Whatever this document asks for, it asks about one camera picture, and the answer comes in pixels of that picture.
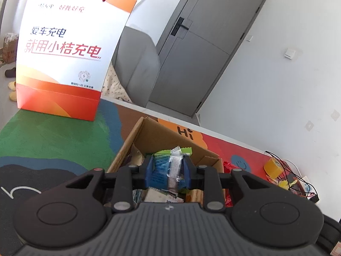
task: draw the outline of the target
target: green rug area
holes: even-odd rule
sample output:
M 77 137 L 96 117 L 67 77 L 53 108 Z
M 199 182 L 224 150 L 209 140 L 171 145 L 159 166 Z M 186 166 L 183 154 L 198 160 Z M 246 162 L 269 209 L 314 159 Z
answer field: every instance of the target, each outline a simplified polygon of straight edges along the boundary
M 100 111 L 94 122 L 20 110 L 0 132 L 0 157 L 65 159 L 107 169 L 115 157 Z

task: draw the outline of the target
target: snack package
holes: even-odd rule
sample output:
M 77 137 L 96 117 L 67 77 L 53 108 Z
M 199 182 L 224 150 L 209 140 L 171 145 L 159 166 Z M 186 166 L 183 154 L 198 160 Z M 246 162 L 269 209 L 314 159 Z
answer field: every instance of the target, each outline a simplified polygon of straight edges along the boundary
M 133 201 L 134 201 L 134 206 L 137 207 L 137 205 L 141 202 L 144 201 L 144 198 L 147 195 L 147 190 L 145 189 L 135 189 L 133 190 Z
M 182 158 L 191 155 L 190 147 L 175 147 L 172 150 L 162 150 L 153 154 L 153 173 L 150 186 L 156 189 L 177 193 L 185 187 L 185 180 L 180 174 Z
M 223 165 L 224 165 L 224 173 L 231 173 L 231 170 L 233 170 L 234 168 L 240 168 L 240 167 L 236 167 L 235 165 L 229 162 L 224 162 Z M 228 193 L 228 189 L 225 190 L 225 206 L 233 207 L 232 199 L 231 199 L 230 194 Z
M 166 191 L 161 191 L 156 188 L 149 188 L 144 202 L 182 203 L 184 200 Z
M 202 206 L 204 204 L 204 192 L 199 189 L 187 192 L 186 202 L 198 202 Z

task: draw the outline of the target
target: black door handle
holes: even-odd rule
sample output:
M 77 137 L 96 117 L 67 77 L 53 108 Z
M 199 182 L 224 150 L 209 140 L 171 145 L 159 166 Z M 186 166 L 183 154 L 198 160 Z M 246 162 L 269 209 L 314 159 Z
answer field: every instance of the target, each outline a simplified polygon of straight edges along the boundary
M 185 25 L 180 24 L 180 27 L 183 27 L 186 30 L 189 30 L 190 28 L 186 27 Z
M 175 27 L 173 31 L 171 32 L 171 35 L 175 36 L 178 30 L 180 29 L 180 27 L 183 27 L 184 29 L 189 30 L 188 27 L 182 24 L 183 21 L 184 19 L 182 17 L 179 17 L 178 22 L 176 22 Z

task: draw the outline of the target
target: light switch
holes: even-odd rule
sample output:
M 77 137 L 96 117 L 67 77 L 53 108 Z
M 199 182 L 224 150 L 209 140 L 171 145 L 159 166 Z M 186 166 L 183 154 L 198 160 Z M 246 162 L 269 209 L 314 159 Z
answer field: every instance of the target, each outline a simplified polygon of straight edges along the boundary
M 294 55 L 295 55 L 295 50 L 293 49 L 287 49 L 287 51 L 285 52 L 285 57 L 288 58 L 288 59 L 293 59 Z

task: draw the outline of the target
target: black cable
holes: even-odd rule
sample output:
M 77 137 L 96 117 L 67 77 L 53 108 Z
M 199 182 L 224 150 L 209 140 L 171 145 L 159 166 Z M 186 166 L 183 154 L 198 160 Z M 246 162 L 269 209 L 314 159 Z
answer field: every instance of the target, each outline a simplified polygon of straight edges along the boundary
M 302 182 L 306 183 L 307 185 L 312 186 L 313 189 L 314 189 L 314 191 L 315 191 L 316 196 L 318 196 L 318 192 L 316 191 L 315 187 L 314 187 L 312 184 L 310 184 L 310 183 L 306 182 L 305 180 L 303 180 L 302 177 L 298 176 L 297 174 L 295 174 L 295 173 L 292 172 L 291 170 L 286 169 L 286 168 L 284 167 L 284 166 L 286 166 L 286 164 L 282 161 L 282 159 L 281 159 L 280 157 L 278 157 L 276 154 L 274 154 L 274 153 L 272 153 L 272 152 L 269 152 L 269 151 L 265 151 L 265 152 L 266 152 L 267 154 L 270 154 L 272 157 L 274 157 L 276 160 L 279 161 L 280 165 L 281 165 L 282 168 L 284 169 L 284 174 L 285 174 L 287 180 L 288 180 L 288 176 L 287 176 L 287 174 L 286 174 L 285 171 L 287 171 L 287 172 L 293 174 L 295 177 L 297 177 L 299 180 L 301 180 Z M 306 193 L 306 197 L 308 197 L 308 194 L 313 193 L 313 192 L 305 192 L 305 191 L 304 191 L 304 193 Z
M 279 178 L 279 180 L 278 180 L 278 182 L 277 182 L 277 186 L 279 186 L 279 182 L 285 180 L 285 178 L 281 178 L 281 177 L 279 177 L 279 176 L 278 176 L 278 178 Z M 296 190 L 296 189 L 294 189 L 293 187 L 290 187 L 290 184 L 289 184 L 289 188 L 292 189 L 292 190 L 294 190 L 295 192 L 300 192 L 301 194 L 304 193 L 306 198 L 308 198 L 308 195 L 309 195 L 310 193 L 312 193 L 312 194 L 315 195 L 315 193 L 313 193 L 313 192 L 301 191 L 300 189 L 299 189 L 299 190 Z

